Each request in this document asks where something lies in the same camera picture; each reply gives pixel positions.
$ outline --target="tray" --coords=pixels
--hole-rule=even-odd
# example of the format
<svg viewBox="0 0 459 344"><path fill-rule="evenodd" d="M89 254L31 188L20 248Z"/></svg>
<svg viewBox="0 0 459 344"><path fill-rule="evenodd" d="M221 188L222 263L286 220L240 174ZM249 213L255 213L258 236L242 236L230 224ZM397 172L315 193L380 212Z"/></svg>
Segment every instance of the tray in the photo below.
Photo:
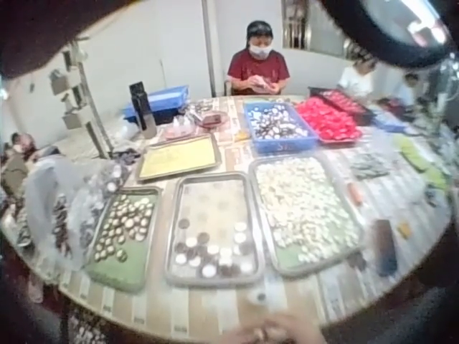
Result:
<svg viewBox="0 0 459 344"><path fill-rule="evenodd" d="M350 247L344 250L341 250L338 254L329 257L328 259L323 259L319 262L314 263L305 263L299 264L295 267L291 268L284 268L280 266L278 256L276 254L275 242L273 238L273 232L271 230L271 226L268 222L268 215L267 211L265 210L265 206L262 201L262 197L260 194L260 188L258 185L258 180L256 176L257 169L263 164L271 164L275 163L284 159L289 158L315 158L317 161L322 165L327 179L331 182L335 194L341 200L341 204L346 213L349 214L351 217L351 221L356 226L358 230L358 244L355 247ZM318 271L323 269L324 267L330 266L335 264L343 259L345 259L350 254L357 252L361 249L362 240L363 240L363 219L361 218L359 212L357 211L356 207L352 204L348 191L346 190L346 186L342 181L337 179L338 172L333 169L331 164L325 159L324 156L320 155L319 153L307 153L302 155L295 155L295 156L281 156L281 157L272 157L272 158L260 158L254 160L249 166L249 175L252 181L252 187L254 188L255 192L255 200L258 205L259 217L262 224L262 230L265 235L266 243L268 246L268 251L270 253L271 260L273 262L274 268L283 276L285 277L300 277L305 274L310 274L312 272Z"/></svg>
<svg viewBox="0 0 459 344"><path fill-rule="evenodd" d="M231 201L226 202L228 199L231 199L231 191L219 192L219 196L221 197L220 200L224 200L221 206L221 201L219 201L219 199L212 200L212 197L209 196L209 192L212 189L216 188L219 184L221 188L224 188L221 182L225 181L234 183L233 186L227 187L229 187L231 191L235 192L234 198L238 200L238 202L235 202L235 204L242 203L241 201L239 201L239 199L243 198L245 200L245 206L243 207L243 209L246 209L245 211L247 212L247 216L242 215L242 218L235 218L236 216L241 216L241 214L245 212L243 209L238 209L236 214L226 215L229 218L232 218L234 224L231 224L231 219L229 221L223 220L222 223L229 226L229 228L222 228L220 229L220 231L217 231L217 234L219 236L219 242L216 242L215 233L209 232L209 230L206 229L207 226L211 228L216 228L220 224L219 221L221 221L221 219L225 219L225 215L222 212L228 211L230 209L237 209L237 205L231 206ZM203 191L206 188L206 186L203 185L204 183L208 183L209 185L207 187L210 189L208 193L199 193L200 191ZM191 196L193 200L191 201L190 206L184 200L186 200L187 195L191 193L193 193L194 195ZM173 285L194 287L234 287L235 285L251 284L262 277L263 270L265 268L265 258L263 255L260 220L256 217L257 212L255 208L255 202L253 199L253 191L250 187L250 182L246 174L240 172L213 173L203 176L189 176L182 178L181 180L179 180L176 186L174 203L175 209L172 217L171 227L169 229L169 240L167 244L166 259L164 265L166 280L169 283ZM212 204L216 205L217 211L221 211L219 213L218 219L207 218L206 212L199 211L199 207L203 207L207 209L207 211L212 213ZM179 243L178 241L176 241L176 238L182 236L182 239L179 239L181 240L180 242L186 242L184 238L186 237L186 234L190 232L193 235L188 235L187 239L189 239L190 237L197 238L197 234L199 232L206 232L210 235L210 238L208 238L208 243L210 243L210 245L208 245L208 243L201 245L198 244L194 248L194 253L197 253L199 251L197 247L210 248L213 244L217 244L219 247L221 247L222 245L224 245L224 247L226 248L231 247L230 251L234 252L236 244L233 243L234 238L232 237L232 234L231 232L229 232L229 230L234 230L235 224L239 221L243 221L247 224L247 230L243 231L244 233L248 234L250 233L250 229L252 229L253 246L249 246L249 254L245 256L238 256L237 254L233 254L232 260L236 261L238 264L241 264L243 262L251 262L253 267L253 272L251 274L247 274L246 276L229 275L227 277L219 277L219 273L217 273L217 275L213 278L204 278L199 275L199 271L203 265L202 262L198 267L195 268L191 267L191 263L189 263L191 261L190 259L183 263L183 266L180 266L177 263L175 263L175 259L179 255L179 253L176 253L176 248L178 247L177 244ZM186 234L181 234L180 231L186 231ZM231 241L231 244L222 244L222 240ZM185 254L188 254L189 251L190 249L186 249ZM210 255L205 253L199 253L199 256L203 257L207 261L209 261L211 257Z"/></svg>
<svg viewBox="0 0 459 344"><path fill-rule="evenodd" d="M107 220L108 218L108 214L110 211L112 211L112 206L114 204L114 202L118 201L119 200L119 197L121 197L122 195L126 195L128 197L136 197L137 199L139 199L141 196L144 196L144 197L153 197L155 196L156 197L156 200L154 202L154 206L152 208L152 214L149 216L150 217L150 220L148 222L148 225L147 225L147 228L148 228L148 233L146 235L146 238L142 241L142 242L134 242L133 239L129 239L129 235L126 231L126 229L124 229L123 226L121 226L121 228L123 229L123 235L124 237L126 238L126 242L124 244L118 244L116 243L116 249L118 248L124 248L126 249L126 251L128 251L130 248L132 249L134 245L137 245L137 244L142 244L143 247L142 248L145 248L145 254L143 254L143 249L142 250L136 250L136 252L140 252L140 253L137 253L137 257L138 259L136 259L136 262L139 262L141 261L141 264L144 263L145 264L145 269L144 269L144 272L143 272L143 276L141 278L140 281L136 281L136 282L132 282L132 283L128 283L128 282L119 282L119 281L113 281L113 280L110 280L109 277L101 277L100 274L98 272L96 272L92 267L94 267L94 263L95 263L95 260L94 260L94 256L95 256L95 245L96 245L96 242L99 240L100 236L102 235L102 232L103 232L103 225L105 224L105 221ZM100 283L103 283L103 284L109 284L111 282L113 282L114 284L116 283L125 283L126 285L121 287L120 285L111 285L111 287L115 288L115 289L118 289L118 290L122 290L122 291L125 291L125 292L139 292L140 290L143 289L144 285L145 285L145 280L146 280L146 275L147 275L147 272L148 272L148 263L150 261L150 253L151 253L151 243L152 243L152 239L153 239L153 232L154 232L154 229L155 229L155 223L156 223L156 215L158 213L158 208L160 207L161 205L161 189L160 188L157 188L155 186L152 186L152 187L148 187L148 188L145 188L145 187L131 187L131 188L123 188L121 189L117 194L115 194L113 197L110 198L109 202L108 202L108 205L105 207L101 217L100 217L100 221L98 222L98 226L96 228L96 231L95 231L95 236L94 236L94 239L93 239L93 242L91 243L91 245L89 246L89 250L87 251L87 266L86 266L86 271L87 271L87 274L94 280L100 282ZM120 262L113 262L116 263L116 264L127 264L129 263L129 254L128 253L128 260L124 263L120 263ZM109 259L116 259L115 256L113 257L109 257L107 258L107 260Z"/></svg>
<svg viewBox="0 0 459 344"><path fill-rule="evenodd" d="M194 140L204 140L204 139L207 139L207 138L209 138L211 140L211 142L212 142L212 147L213 147L213 151L214 151L214 162L213 163L210 163L210 164L205 165L205 166L197 166L197 167L193 167L193 168L185 168L183 170L172 171L170 173L160 173L160 174L157 174L157 175L154 175L154 176L141 177L142 167L143 167L143 165L145 163L145 153L144 153L141 156L141 159L140 159L140 161L139 161L139 163L137 165L137 169L136 169L136 180L137 180L137 182L151 181L151 180L157 179L157 178L163 178L163 177L167 177L167 176L175 176L175 175L182 174L182 173L199 171L199 170L204 170L204 169L214 168L214 167L219 166L222 163L222 158L220 156L220 151L218 149L217 141L215 140L215 137L212 134L198 135L198 136L194 136L192 138L181 138L181 139L178 139L178 140L169 140L169 141L164 142L164 143L158 143L156 145L151 145L151 146L147 147L146 151L155 150L155 149L161 149L161 148L164 148L164 147L170 146L170 145L181 145L183 143L192 142Z"/></svg>
<svg viewBox="0 0 459 344"><path fill-rule="evenodd" d="M288 111L289 116L294 119L299 128L308 131L308 136L304 138L279 138L263 139L257 138L255 130L251 123L250 112L255 108L263 111L266 108L272 108L274 105L282 105ZM250 135L252 136L255 149L260 154L279 153L279 152L299 152L306 151L317 146L318 137L316 132L304 121L296 112L295 108L287 103L255 102L244 105L245 119L249 126Z"/></svg>
<svg viewBox="0 0 459 344"><path fill-rule="evenodd" d="M328 99L325 95L323 95L323 92L327 92L327 91L337 91L337 92L340 92L342 95L345 95L341 91L332 90L332 89L328 89L328 88L319 88L319 87L309 87L309 90L310 90L311 97L313 97L313 96L319 97L319 98L323 99L327 104L333 106L334 108L336 108L336 109L338 109L340 111L343 111L345 113L350 114L354 118L354 120L356 121L357 125L360 125L360 126L372 125L372 121L373 121L373 118L374 118L374 113L371 110L369 110L367 107L364 107L363 105L359 104L364 109L364 113L350 113L349 111L346 111L345 109L340 107L338 104L336 104L334 101Z"/></svg>

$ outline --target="yellow paper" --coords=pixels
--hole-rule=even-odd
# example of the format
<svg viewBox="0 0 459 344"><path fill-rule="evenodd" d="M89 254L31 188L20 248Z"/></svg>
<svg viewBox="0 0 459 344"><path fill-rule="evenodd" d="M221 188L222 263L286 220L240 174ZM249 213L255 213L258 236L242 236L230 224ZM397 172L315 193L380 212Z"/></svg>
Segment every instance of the yellow paper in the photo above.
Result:
<svg viewBox="0 0 459 344"><path fill-rule="evenodd" d="M173 143L145 153L140 178L173 174L213 163L215 154L211 138Z"/></svg>

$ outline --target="black hair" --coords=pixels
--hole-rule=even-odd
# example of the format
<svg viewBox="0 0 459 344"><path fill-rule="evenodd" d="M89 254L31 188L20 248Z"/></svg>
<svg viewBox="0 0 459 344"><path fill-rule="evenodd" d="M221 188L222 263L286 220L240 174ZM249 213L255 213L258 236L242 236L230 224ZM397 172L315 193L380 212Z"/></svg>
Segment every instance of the black hair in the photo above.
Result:
<svg viewBox="0 0 459 344"><path fill-rule="evenodd" d="M246 36L246 47L249 47L249 40L252 37L269 37L273 38L273 29L271 26L263 20L252 21L247 26L247 36Z"/></svg>
<svg viewBox="0 0 459 344"><path fill-rule="evenodd" d="M19 134L18 133L14 133L13 135L11 135L11 143L13 143L13 145L14 145L18 138L19 138Z"/></svg>
<svg viewBox="0 0 459 344"><path fill-rule="evenodd" d="M419 81L419 75L416 73L407 73L404 75L404 79L405 80L413 79L413 80Z"/></svg>

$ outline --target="phone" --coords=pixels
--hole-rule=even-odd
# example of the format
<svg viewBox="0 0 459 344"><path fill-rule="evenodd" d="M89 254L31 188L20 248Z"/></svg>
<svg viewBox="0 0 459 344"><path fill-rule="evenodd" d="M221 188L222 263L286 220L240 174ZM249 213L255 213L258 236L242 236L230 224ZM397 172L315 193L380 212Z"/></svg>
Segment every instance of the phone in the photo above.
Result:
<svg viewBox="0 0 459 344"><path fill-rule="evenodd" d="M398 269L397 250L389 220L380 219L374 223L374 251L378 275L394 274Z"/></svg>

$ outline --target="metal tray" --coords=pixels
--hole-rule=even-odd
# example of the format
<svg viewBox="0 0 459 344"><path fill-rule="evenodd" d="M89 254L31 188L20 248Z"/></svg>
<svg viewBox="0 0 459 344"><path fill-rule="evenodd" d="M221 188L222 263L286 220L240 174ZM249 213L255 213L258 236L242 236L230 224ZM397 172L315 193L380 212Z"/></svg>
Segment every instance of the metal tray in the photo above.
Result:
<svg viewBox="0 0 459 344"><path fill-rule="evenodd" d="M252 229L253 244L255 245L254 261L257 262L257 266L253 274L246 277L228 277L228 278L212 278L205 279L199 277L180 277L172 273L169 267L173 262L171 261L173 254L173 245L176 234L176 227L179 221L181 211L181 199L184 195L184 188L186 185L193 183L209 183L218 181L229 181L236 180L242 181L244 188L244 197L247 207L247 225ZM193 286L193 287L234 287L235 285L249 285L262 277L265 269L265 256L263 254L262 245L262 232L260 228L260 219L257 217L257 211L255 207L253 190L250 187L249 178L245 173L241 172L228 172L228 173L212 173L203 176L189 176L180 179L177 183L175 194L174 194L174 213L172 217L171 226L169 229L169 239L167 243L166 259L164 265L164 271L166 280L179 286Z"/></svg>
<svg viewBox="0 0 459 344"><path fill-rule="evenodd" d="M153 208L153 212L151 214L149 230L148 230L148 236L147 236L147 238L145 240L145 244L148 245L148 251L147 251L148 253L146 255L146 263L145 263L145 272L143 274L143 278L144 278L143 285L145 285L145 278L146 278L146 275L147 275L147 272L148 272L148 262L150 262L150 253L151 253L151 244L152 244L152 240L153 240L153 233L154 233L154 229L155 229L155 226L156 226L156 217L157 217L157 213L158 213L158 208L161 205L161 193L162 193L162 190L160 188L156 187L156 186L149 186L149 187L134 186L134 187L122 188L110 198L109 202L107 203L107 205L105 206L105 208L103 210L103 213L99 217L99 222L98 222L98 225L97 225L96 230L95 230L94 239L91 242L91 245L88 247L87 254L86 254L87 265L89 263L93 262L93 250L94 250L94 245L95 245L95 243L96 243L96 241L97 241L97 239L99 237L99 231L102 228L102 225L103 225L103 223L105 221L107 213L108 213L109 209L111 208L111 206L113 205L113 202L116 200L117 196L119 196L119 195L131 195L131 196L132 195L134 195L134 196L150 195L153 192L156 193L157 200L156 200L155 206ZM138 292L140 290L141 289L139 289L139 290L126 290L126 291L128 291L128 292Z"/></svg>
<svg viewBox="0 0 459 344"><path fill-rule="evenodd" d="M210 138L210 140L212 142L212 147L214 149L214 157L215 157L215 162L214 163L211 163L211 164L206 165L206 166L198 166L198 167L195 167L195 168L187 168L187 169L184 169L184 170L174 171L174 172L171 172L171 173L162 173L162 174L158 174L156 176L149 176L149 177L141 178L140 175L141 175L141 171L142 171L142 166L143 166L143 164L145 162L145 155L142 154L141 159L138 162L137 169L136 169L136 180L137 180L137 182L151 181L151 180L157 179L157 178L163 178L163 177L167 177L167 176L175 176L175 175L182 174L182 173L188 173L188 172L192 172L192 171L199 171L199 170L204 170L204 169L214 168L214 167L219 166L222 163L222 157L221 157L220 151L218 149L217 141L215 140L215 136L213 134L204 134L204 135L194 136L192 138L180 138L180 139L177 139L177 140L168 140L166 142L157 143L155 145L150 145L149 147L146 148L146 150L149 151L149 150L159 149L159 148L163 148L163 147L168 146L168 145L180 145L180 144L188 142L188 141L203 140L205 138Z"/></svg>
<svg viewBox="0 0 459 344"><path fill-rule="evenodd" d="M351 216L353 222L359 229L359 243L352 248L345 249L341 251L340 253L328 258L324 259L320 262L317 263L305 263L302 265L298 265L297 267L294 267L292 269L283 269L278 261L277 254L275 253L275 243L273 239L273 233L271 232L271 227L268 223L268 218L266 215L266 210L265 206L263 205L263 201L261 198L260 194L260 188L258 186L258 180L256 176L256 171L257 168L260 165L266 164L266 163L274 163L276 161L281 161L284 159L289 159L289 158L315 158L317 161L322 165L325 174L327 175L329 181L334 187L335 193L338 195L338 197L341 199L341 203L343 204L344 209L349 213ZM249 166L249 176L250 180L252 181L252 186L254 188L255 192L255 200L258 205L258 211L259 211L259 217L261 220L261 225L262 225L262 231L263 234L265 235L265 240L266 244L268 246L268 251L270 253L270 258L273 262L274 268L283 276L286 277L299 277L303 276L305 274L310 274L312 272L318 271L323 269L324 267L331 266L343 259L345 259L347 256L350 254L357 252L361 249L362 247L362 241L363 241L363 234L364 234L364 225L363 225L363 219L355 207L355 205L352 204L351 199L349 198L348 191L346 190L346 186L344 185L344 182L339 180L337 176L339 175L338 171L334 170L331 164L326 160L326 157L323 156L322 154L319 153L304 153L300 155L289 155L289 156L281 156L281 157L269 157L269 158L259 158L254 160L250 166Z"/></svg>

